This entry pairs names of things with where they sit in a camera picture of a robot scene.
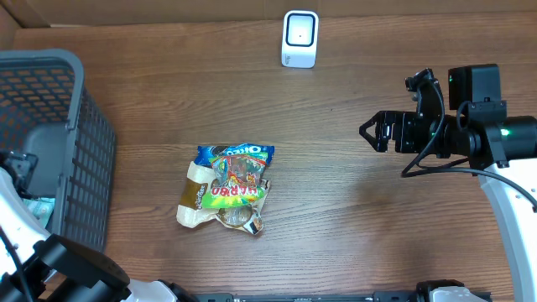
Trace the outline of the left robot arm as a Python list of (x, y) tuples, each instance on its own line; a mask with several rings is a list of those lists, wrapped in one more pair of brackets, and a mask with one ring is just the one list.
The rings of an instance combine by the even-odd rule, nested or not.
[(131, 279), (103, 253), (47, 232), (21, 199), (37, 162), (32, 154), (1, 152), (2, 301), (41, 301), (55, 273), (65, 280), (48, 301), (197, 301), (178, 284)]

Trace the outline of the mint green wipes pack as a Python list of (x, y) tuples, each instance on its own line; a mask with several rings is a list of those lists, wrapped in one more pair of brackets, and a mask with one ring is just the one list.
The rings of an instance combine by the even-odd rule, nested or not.
[(43, 228), (46, 228), (55, 208), (55, 198), (40, 197), (32, 200), (23, 199), (23, 203), (38, 223)]

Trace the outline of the beige brown cookie bag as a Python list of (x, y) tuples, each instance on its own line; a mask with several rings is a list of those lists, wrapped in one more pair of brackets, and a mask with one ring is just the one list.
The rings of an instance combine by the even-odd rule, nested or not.
[(258, 235), (263, 230), (261, 210), (266, 197), (242, 207), (202, 208), (202, 197), (218, 184), (213, 169), (191, 161), (177, 208), (177, 222), (183, 227), (196, 228), (202, 223), (216, 220), (224, 227)]

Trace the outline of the Haribo gummy worms bag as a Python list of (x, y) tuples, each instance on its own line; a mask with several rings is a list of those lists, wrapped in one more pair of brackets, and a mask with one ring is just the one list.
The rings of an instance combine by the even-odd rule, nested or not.
[(262, 175), (269, 154), (222, 155), (211, 159), (217, 184), (201, 198), (203, 208), (223, 209), (251, 205), (264, 198), (269, 185), (262, 183)]

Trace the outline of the blue Oreo cookie pack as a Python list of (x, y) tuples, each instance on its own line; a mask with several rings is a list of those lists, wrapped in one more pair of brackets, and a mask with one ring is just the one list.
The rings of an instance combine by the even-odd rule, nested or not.
[(274, 156), (275, 147), (270, 145), (259, 145), (255, 143), (242, 143), (235, 146), (218, 145), (218, 146), (199, 146), (194, 163), (201, 166), (209, 167), (211, 159), (228, 155), (265, 155), (266, 163), (270, 164)]

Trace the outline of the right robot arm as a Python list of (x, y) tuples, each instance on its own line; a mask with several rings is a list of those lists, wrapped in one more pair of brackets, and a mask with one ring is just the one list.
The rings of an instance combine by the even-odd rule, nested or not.
[(449, 95), (430, 69), (406, 78), (414, 112), (380, 111), (360, 128), (377, 152), (390, 141), (414, 154), (404, 178), (472, 174), (496, 217), (517, 301), (536, 299), (536, 119), (510, 117), (496, 64), (448, 71)]

